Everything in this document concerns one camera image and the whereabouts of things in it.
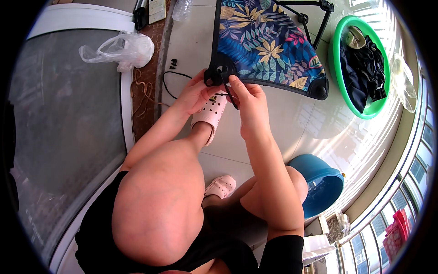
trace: red cloth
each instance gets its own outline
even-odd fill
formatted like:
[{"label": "red cloth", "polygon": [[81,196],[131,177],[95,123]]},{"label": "red cloth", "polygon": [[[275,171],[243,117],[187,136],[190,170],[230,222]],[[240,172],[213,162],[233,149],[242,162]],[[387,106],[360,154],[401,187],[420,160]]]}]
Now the red cloth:
[{"label": "red cloth", "polygon": [[409,235],[409,221],[406,217],[405,210],[403,208],[398,210],[393,217],[394,222],[385,229],[386,236],[383,240],[383,246],[388,255],[389,263],[396,258],[397,253],[402,248]]}]

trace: dark clothing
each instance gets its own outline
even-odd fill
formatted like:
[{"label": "dark clothing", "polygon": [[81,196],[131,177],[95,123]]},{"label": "dark clothing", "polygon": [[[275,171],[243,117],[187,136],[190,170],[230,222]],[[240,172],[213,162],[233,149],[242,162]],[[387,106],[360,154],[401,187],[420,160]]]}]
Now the dark clothing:
[{"label": "dark clothing", "polygon": [[348,95],[360,113],[370,97],[372,101],[386,97],[383,56],[367,35],[367,44],[360,49],[340,46],[342,75]]},{"label": "dark clothing", "polygon": [[254,222],[255,231],[264,231],[265,222],[246,211],[240,202],[224,208],[215,206],[204,209],[204,223],[201,231],[186,254],[177,262],[163,267],[152,267],[127,258],[117,248],[113,240],[111,218],[114,200],[122,178],[127,171],[120,172],[114,181],[103,190],[90,206],[75,239],[78,244],[76,258],[85,273],[160,273],[166,270],[192,271],[214,258],[222,259],[231,273],[301,273],[303,269],[302,250],[304,240],[300,236],[286,235],[270,240],[261,260],[260,268],[250,247],[235,238],[226,226],[215,228],[209,220],[224,218],[223,223],[240,225],[238,219]]}]

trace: plastic bottle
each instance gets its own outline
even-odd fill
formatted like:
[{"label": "plastic bottle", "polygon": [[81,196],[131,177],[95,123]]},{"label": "plastic bottle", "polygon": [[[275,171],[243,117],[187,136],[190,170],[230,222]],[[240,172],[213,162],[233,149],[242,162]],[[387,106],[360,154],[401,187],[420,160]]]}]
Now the plastic bottle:
[{"label": "plastic bottle", "polygon": [[190,16],[192,0],[178,0],[173,8],[172,17],[176,21],[187,21]]}]

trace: green basin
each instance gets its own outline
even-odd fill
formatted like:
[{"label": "green basin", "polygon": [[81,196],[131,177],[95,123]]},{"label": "green basin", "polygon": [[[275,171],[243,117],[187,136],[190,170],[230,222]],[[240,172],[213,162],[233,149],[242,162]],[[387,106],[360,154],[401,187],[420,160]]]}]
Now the green basin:
[{"label": "green basin", "polygon": [[349,26],[356,26],[360,28],[364,36],[369,35],[371,40],[373,40],[373,42],[376,44],[377,48],[382,52],[384,59],[383,66],[385,71],[384,88],[387,96],[389,96],[389,85],[390,85],[388,57],[386,56],[385,48],[383,47],[379,36],[365,21],[353,15],[346,16],[342,18],[341,21],[339,21],[338,25],[336,26],[335,34],[332,37],[332,40],[330,41],[330,46],[329,46],[330,48],[328,50],[328,61],[330,65],[330,72],[332,74],[333,81],[338,84],[342,96],[344,97],[344,100],[347,103],[347,106],[354,113],[354,115],[362,119],[371,119],[376,117],[377,114],[380,113],[380,111],[383,109],[383,107],[386,104],[387,98],[374,101],[373,103],[365,107],[363,113],[360,113],[351,102],[350,97],[348,96],[347,93],[347,89],[344,84],[344,78],[342,76],[342,69],[341,69],[341,58],[339,55],[340,54],[339,46],[341,43],[342,30],[345,27],[349,27]]}]

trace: glass door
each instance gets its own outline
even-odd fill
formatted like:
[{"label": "glass door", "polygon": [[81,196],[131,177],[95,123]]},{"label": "glass door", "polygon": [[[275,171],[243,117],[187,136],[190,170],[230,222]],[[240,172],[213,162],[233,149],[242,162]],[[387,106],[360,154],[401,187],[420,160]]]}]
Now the glass door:
[{"label": "glass door", "polygon": [[80,211],[134,144],[132,72],[118,73],[116,63],[85,63],[78,53],[82,45],[97,49],[120,30],[134,31],[132,14],[49,6],[16,63],[9,92],[16,129],[11,174],[18,216],[47,266],[55,250],[60,261],[79,229]]}]

